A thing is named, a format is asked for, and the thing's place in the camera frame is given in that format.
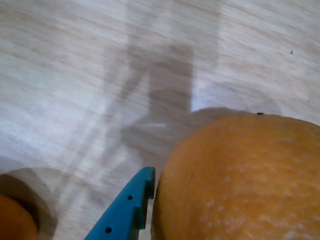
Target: wooden surface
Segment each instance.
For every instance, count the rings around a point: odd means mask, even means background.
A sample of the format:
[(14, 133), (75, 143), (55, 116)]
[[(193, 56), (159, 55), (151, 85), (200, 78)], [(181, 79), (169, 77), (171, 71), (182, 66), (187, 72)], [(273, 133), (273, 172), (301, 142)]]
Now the wooden surface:
[(320, 124), (319, 23), (319, 0), (0, 0), (0, 172), (32, 195), (6, 191), (79, 240), (206, 123)]

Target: wood grain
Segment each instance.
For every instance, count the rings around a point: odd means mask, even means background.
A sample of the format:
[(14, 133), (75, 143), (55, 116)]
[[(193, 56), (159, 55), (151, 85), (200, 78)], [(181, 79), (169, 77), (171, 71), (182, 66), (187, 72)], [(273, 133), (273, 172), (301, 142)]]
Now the wood grain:
[(0, 0), (0, 172), (38, 196), (43, 239), (83, 239), (206, 123), (320, 124), (319, 22), (318, 0)]

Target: orange skin texture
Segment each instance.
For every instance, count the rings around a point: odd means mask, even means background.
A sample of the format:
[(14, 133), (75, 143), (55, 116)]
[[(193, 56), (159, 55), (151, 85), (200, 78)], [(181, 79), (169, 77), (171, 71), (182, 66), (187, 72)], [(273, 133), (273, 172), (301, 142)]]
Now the orange skin texture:
[(15, 200), (0, 195), (0, 240), (37, 240), (32, 216)]
[(236, 114), (173, 151), (153, 207), (153, 240), (320, 239), (320, 127)]

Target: hole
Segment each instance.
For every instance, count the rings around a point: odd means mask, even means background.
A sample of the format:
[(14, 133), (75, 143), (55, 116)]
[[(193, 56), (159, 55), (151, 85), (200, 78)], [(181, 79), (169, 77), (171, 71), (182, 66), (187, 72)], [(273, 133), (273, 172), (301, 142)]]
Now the hole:
[(106, 232), (107, 234), (111, 233), (111, 232), (112, 232), (112, 228), (108, 226), (108, 227), (105, 229), (105, 232)]

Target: blue plastic object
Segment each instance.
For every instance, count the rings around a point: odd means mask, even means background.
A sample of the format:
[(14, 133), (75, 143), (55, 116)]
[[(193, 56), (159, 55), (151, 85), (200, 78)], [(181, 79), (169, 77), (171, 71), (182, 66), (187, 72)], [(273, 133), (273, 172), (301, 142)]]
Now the blue plastic object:
[(84, 240), (138, 240), (146, 228), (148, 199), (155, 193), (154, 167), (142, 168), (123, 188)]

